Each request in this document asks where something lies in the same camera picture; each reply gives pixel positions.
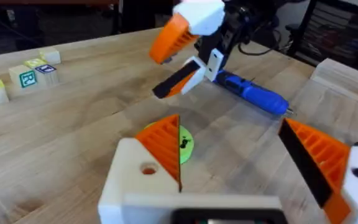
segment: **orange fin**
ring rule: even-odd
[[[179,183],[181,189],[179,127],[179,115],[171,115],[145,128],[135,138]]]
[[[175,13],[154,41],[149,52],[150,57],[159,64],[163,63],[197,39],[198,36],[189,33],[188,28],[187,20],[179,13]]]
[[[350,147],[289,118],[278,135],[331,223],[341,223],[351,212],[341,195]]]

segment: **black cable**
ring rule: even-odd
[[[36,40],[34,40],[31,37],[28,37],[22,33],[20,33],[19,31],[13,29],[12,27],[8,26],[7,24],[5,24],[2,20],[0,20],[0,25],[2,25],[3,27],[5,27],[6,29],[10,30],[11,32],[15,33],[16,35],[22,37],[23,39],[26,39],[28,41],[31,41],[32,43],[36,44],[38,47],[42,46],[41,43],[37,42]]]
[[[269,52],[271,52],[272,50],[276,49],[278,46],[280,46],[280,42],[281,42],[281,38],[282,38],[282,35],[281,35],[281,32],[278,31],[278,30],[273,30],[273,32],[276,32],[277,35],[278,35],[278,40],[277,40],[277,43],[270,49],[264,51],[264,52],[259,52],[259,53],[253,53],[253,52],[246,52],[244,51],[242,48],[241,48],[241,44],[243,44],[243,42],[240,42],[238,44],[238,49],[239,51],[242,53],[242,54],[245,54],[245,55],[248,55],[248,56],[261,56],[261,55],[264,55],[264,54],[267,54]]]

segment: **blue screwdriver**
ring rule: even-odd
[[[225,70],[219,71],[214,83],[269,113],[275,115],[293,114],[288,101],[282,96],[233,73]]]

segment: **white circular hole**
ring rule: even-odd
[[[140,171],[142,171],[144,175],[153,175],[157,170],[158,166],[154,162],[145,162],[140,166]]]

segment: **wooden table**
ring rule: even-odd
[[[290,223],[324,223],[277,137],[280,120],[204,81],[189,94],[158,100],[151,89],[178,69],[148,51],[158,30],[58,45],[62,84],[20,91],[7,69],[36,50],[0,55],[11,102],[0,105],[0,223],[98,223],[96,205],[120,138],[178,113],[195,137],[182,166],[185,192],[278,195]],[[257,44],[248,51],[263,51]],[[288,99],[298,121],[346,143],[358,141],[358,103],[309,81],[313,68],[277,52],[226,67]]]

